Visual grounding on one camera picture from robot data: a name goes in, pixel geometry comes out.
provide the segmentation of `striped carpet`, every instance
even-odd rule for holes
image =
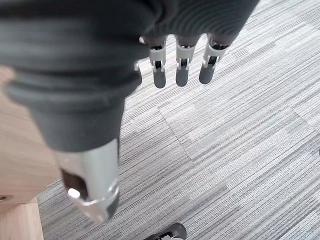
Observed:
[[[143,83],[126,101],[120,206],[95,225],[60,180],[38,196],[45,240],[143,240],[174,222],[189,240],[320,239],[320,0],[262,0],[199,83],[206,38],[186,87]]]

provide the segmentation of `wooden table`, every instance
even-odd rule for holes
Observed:
[[[0,66],[0,240],[43,240],[35,196],[59,171],[28,110],[3,93],[13,77]]]

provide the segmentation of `robotic hand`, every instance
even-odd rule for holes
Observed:
[[[15,69],[7,95],[28,107],[56,154],[68,195],[92,220],[119,202],[119,135],[125,98],[149,56],[166,84],[166,37],[175,34],[176,84],[185,86],[195,45],[208,42],[208,84],[258,0],[1,0],[0,64]]]

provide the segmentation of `black shoe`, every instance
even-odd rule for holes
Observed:
[[[153,234],[144,240],[166,240],[173,237],[186,240],[187,230],[185,226],[183,226],[181,223],[175,223],[167,227],[165,230]]]

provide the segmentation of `floor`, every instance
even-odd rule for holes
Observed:
[[[262,0],[199,83],[199,40],[186,87],[167,86],[148,60],[126,101],[121,200],[95,225],[60,180],[38,196],[45,240],[143,240],[183,223],[190,240],[320,239],[320,1]]]

